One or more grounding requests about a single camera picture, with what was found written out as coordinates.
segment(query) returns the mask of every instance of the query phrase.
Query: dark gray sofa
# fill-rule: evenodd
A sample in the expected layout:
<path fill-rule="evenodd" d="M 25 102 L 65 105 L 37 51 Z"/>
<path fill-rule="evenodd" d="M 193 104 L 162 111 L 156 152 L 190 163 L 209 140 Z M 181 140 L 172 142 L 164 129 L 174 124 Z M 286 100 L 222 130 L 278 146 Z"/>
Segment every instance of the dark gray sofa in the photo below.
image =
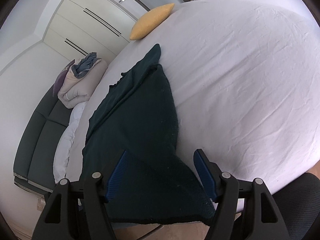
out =
<path fill-rule="evenodd" d="M 14 183 L 43 196 L 55 187 L 53 159 L 61 135 L 69 124 L 72 109 L 67 109 L 53 87 L 44 95 L 22 135 L 13 165 Z"/>

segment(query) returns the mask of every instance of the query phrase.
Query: folded comforter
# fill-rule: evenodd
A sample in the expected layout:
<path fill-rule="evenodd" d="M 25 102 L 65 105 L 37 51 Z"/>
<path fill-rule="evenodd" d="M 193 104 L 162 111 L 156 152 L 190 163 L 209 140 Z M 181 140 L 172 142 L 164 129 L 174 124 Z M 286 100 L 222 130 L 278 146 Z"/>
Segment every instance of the folded comforter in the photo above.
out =
<path fill-rule="evenodd" d="M 66 108 L 73 108 L 77 104 L 90 99 L 108 64 L 103 59 L 81 60 L 77 65 L 69 68 L 65 81 L 58 92 L 58 98 Z"/>

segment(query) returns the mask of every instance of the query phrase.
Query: black clamp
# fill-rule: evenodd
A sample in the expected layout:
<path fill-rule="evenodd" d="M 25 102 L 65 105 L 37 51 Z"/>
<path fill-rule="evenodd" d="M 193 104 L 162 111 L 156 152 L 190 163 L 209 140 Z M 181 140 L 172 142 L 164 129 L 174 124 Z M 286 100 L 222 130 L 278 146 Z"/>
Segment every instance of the black clamp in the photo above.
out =
<path fill-rule="evenodd" d="M 108 203 L 108 180 L 124 152 L 115 154 L 102 172 L 94 172 L 83 183 L 62 179 L 53 193 L 46 196 L 46 206 L 32 239 L 116 240 L 104 204 Z M 218 203 L 205 240 L 289 240 L 281 213 L 262 179 L 248 182 L 221 172 L 201 149 L 196 150 L 194 156 L 200 157 L 214 185 L 208 187 L 200 176 L 203 185 L 207 185 L 205 190 L 212 201 Z M 242 219 L 235 222 L 239 198 L 245 199 L 244 211 Z M 78 199 L 84 200 L 85 223 L 80 217 Z"/>

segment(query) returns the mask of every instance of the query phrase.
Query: black chair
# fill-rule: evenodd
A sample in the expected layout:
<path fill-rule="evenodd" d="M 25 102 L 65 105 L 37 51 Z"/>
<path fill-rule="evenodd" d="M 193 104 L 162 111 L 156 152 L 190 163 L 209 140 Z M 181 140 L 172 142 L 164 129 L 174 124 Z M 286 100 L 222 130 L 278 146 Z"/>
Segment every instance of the black chair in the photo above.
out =
<path fill-rule="evenodd" d="M 311 173 L 273 194 L 291 240 L 320 239 L 320 180 Z M 235 221 L 231 240 L 239 240 L 242 215 Z"/>

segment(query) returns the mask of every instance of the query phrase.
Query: white wardrobe door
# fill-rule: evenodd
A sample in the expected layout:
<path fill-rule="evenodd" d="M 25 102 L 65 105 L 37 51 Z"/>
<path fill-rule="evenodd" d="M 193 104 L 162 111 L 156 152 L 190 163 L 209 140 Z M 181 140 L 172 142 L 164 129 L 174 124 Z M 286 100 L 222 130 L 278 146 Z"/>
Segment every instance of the white wardrobe door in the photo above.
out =
<path fill-rule="evenodd" d="M 135 21 L 119 7 L 108 0 L 71 0 L 82 8 L 89 9 L 107 22 L 111 28 L 117 31 L 126 40 L 130 40 L 130 33 Z"/>
<path fill-rule="evenodd" d="M 68 60 L 77 60 L 85 57 L 82 52 L 76 46 L 72 46 L 65 42 L 65 39 L 57 34 L 54 30 L 48 29 L 47 34 L 44 38 L 44 43 L 65 56 Z"/>
<path fill-rule="evenodd" d="M 119 33 L 70 0 L 64 0 L 57 13 L 84 30 L 118 55 L 129 42 Z"/>
<path fill-rule="evenodd" d="M 110 63 L 116 55 L 89 34 L 56 14 L 50 24 L 50 28 L 66 39 L 67 43 L 73 44 L 85 53 L 96 52 L 98 57 Z"/>

